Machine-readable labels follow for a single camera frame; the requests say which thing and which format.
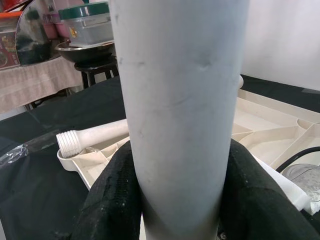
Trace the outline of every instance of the white pipe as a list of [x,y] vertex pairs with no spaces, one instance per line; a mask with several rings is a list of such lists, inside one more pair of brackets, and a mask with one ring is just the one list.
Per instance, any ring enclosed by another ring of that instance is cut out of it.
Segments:
[[129,133],[126,119],[87,128],[66,131],[56,135],[64,158],[80,153],[83,149]]
[[148,240],[211,240],[248,0],[110,0]]

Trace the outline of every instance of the gray surface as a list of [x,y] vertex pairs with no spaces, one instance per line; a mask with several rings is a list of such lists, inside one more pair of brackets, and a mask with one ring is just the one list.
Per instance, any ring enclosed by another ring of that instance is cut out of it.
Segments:
[[1,220],[0,220],[0,240],[6,240],[4,228],[2,227]]

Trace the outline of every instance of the black bowl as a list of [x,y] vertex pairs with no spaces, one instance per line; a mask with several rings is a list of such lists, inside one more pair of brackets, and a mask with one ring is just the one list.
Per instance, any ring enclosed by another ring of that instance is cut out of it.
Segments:
[[114,42],[108,42],[94,47],[70,46],[65,41],[55,47],[60,55],[73,63],[98,62],[110,56],[114,50]]

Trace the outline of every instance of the stool leg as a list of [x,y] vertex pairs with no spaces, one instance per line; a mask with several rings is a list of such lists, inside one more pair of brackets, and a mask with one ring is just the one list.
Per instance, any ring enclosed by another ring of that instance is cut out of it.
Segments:
[[119,72],[118,72],[118,68],[117,68],[117,65],[114,65],[112,67],[112,73],[113,73],[113,76],[119,76]]
[[88,75],[89,75],[90,86],[95,85],[96,84],[95,75],[92,72],[89,72]]
[[83,89],[87,89],[89,87],[87,74],[82,71],[81,76],[82,76]]
[[104,72],[106,79],[111,78],[110,70],[108,69],[107,71]]

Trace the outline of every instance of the red box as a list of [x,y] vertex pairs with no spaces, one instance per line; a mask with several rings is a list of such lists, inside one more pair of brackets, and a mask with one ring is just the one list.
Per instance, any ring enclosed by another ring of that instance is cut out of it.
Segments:
[[19,65],[16,51],[16,31],[0,32],[0,69]]

